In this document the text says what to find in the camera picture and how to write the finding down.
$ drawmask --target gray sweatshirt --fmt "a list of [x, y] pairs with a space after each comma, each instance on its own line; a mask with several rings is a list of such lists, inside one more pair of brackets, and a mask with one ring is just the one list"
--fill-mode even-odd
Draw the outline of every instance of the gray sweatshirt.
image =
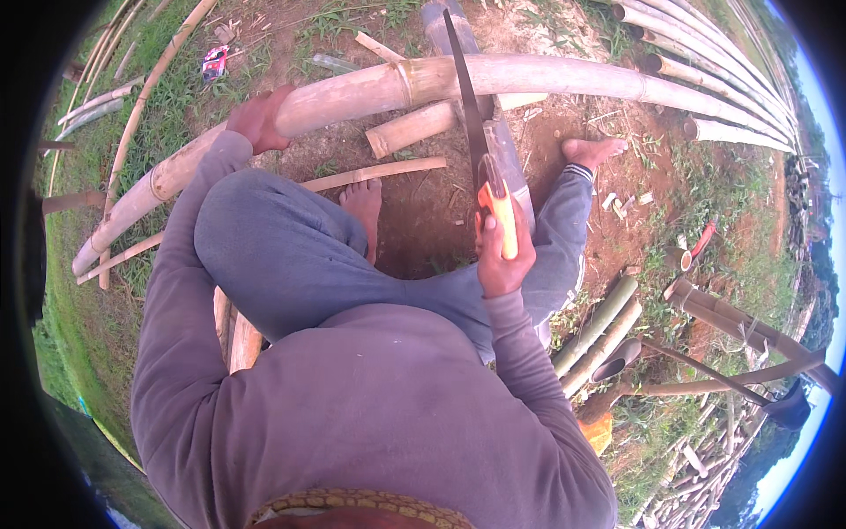
[[218, 137], [173, 208], [147, 287], [131, 421], [171, 512], [189, 527], [240, 529], [284, 494], [365, 488], [457, 510], [479, 528], [613, 527], [611, 481], [519, 291], [480, 300], [496, 373], [446, 318], [366, 305], [228, 374], [194, 227], [209, 189], [251, 153], [242, 135]]

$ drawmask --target hand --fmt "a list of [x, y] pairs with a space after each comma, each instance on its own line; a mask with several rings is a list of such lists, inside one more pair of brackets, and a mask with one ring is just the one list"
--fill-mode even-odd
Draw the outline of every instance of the hand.
[[529, 223], [523, 208], [511, 197], [514, 208], [514, 227], [517, 230], [517, 256], [503, 259], [505, 229], [495, 217], [488, 215], [484, 225], [476, 214], [476, 253], [479, 255], [479, 283], [486, 299], [506, 295], [520, 288], [523, 278], [535, 264], [535, 246], [531, 242]]
[[264, 151], [282, 151], [288, 148], [291, 140], [283, 138], [273, 128], [279, 105], [285, 97], [294, 91], [293, 85], [284, 85], [273, 93], [262, 92], [258, 96], [243, 102], [232, 109], [226, 130], [233, 130], [243, 135], [253, 145], [253, 156]]

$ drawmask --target sky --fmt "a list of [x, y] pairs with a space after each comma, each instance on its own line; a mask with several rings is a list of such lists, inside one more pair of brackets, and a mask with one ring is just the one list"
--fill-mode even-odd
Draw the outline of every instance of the sky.
[[[840, 134], [842, 131], [838, 131], [828, 99], [825, 96], [825, 90], [816, 76], [815, 68], [809, 59], [808, 50], [801, 41], [796, 53], [796, 66], [799, 69], [802, 92], [808, 98], [816, 122], [820, 124], [826, 135], [826, 151], [828, 151], [832, 160], [831, 167], [828, 169], [829, 186], [834, 195], [846, 196], [846, 173], [844, 172], [846, 171], [846, 156], [843, 154], [843, 141]], [[834, 336], [832, 344], [826, 352], [826, 363], [835, 372], [841, 372], [843, 352], [846, 350], [846, 284], [843, 284], [846, 278], [846, 201], [839, 203], [835, 201], [832, 204], [832, 215], [834, 217], [831, 233], [832, 259], [840, 283], [840, 293], [837, 298], [840, 316], [834, 320]], [[790, 484], [790, 480], [813, 446], [820, 425], [828, 413], [831, 397], [821, 388], [813, 388], [808, 400], [816, 407], [811, 410], [808, 422], [805, 423], [802, 432], [799, 434], [799, 441], [796, 443], [793, 453], [776, 463], [769, 473], [758, 482], [759, 495], [755, 504], [755, 511], [761, 511], [759, 521], [764, 521], [767, 513], [775, 506], [785, 488]]]

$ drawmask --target hand saw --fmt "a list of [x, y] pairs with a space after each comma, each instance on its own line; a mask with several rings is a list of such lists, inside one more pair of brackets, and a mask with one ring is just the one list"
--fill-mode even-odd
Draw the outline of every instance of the hand saw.
[[511, 193], [505, 180], [499, 176], [493, 164], [491, 153], [487, 150], [485, 131], [482, 128], [479, 107], [476, 105], [470, 73], [461, 52], [459, 38], [455, 34], [449, 11], [443, 10], [443, 19], [447, 26], [449, 45], [453, 49], [455, 71], [459, 77], [461, 101], [464, 104], [464, 122], [467, 125], [467, 142], [470, 144], [470, 169], [473, 172], [473, 187], [479, 202], [481, 216], [477, 216], [476, 233], [481, 229], [479, 219], [484, 222], [488, 215], [493, 215], [505, 228], [503, 238], [503, 258], [514, 259], [517, 256], [517, 230], [514, 226], [514, 207]]

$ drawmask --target person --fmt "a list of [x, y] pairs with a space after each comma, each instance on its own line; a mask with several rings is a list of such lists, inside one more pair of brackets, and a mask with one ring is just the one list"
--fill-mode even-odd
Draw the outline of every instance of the person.
[[[562, 144], [534, 244], [515, 206], [515, 259], [488, 217], [478, 263], [403, 281], [373, 267], [379, 180], [339, 206], [244, 168], [288, 146], [292, 90], [232, 111], [156, 255], [131, 423], [165, 505], [189, 527], [612, 527], [538, 329], [580, 287], [593, 170], [625, 142]], [[272, 344], [232, 375], [216, 285]]]

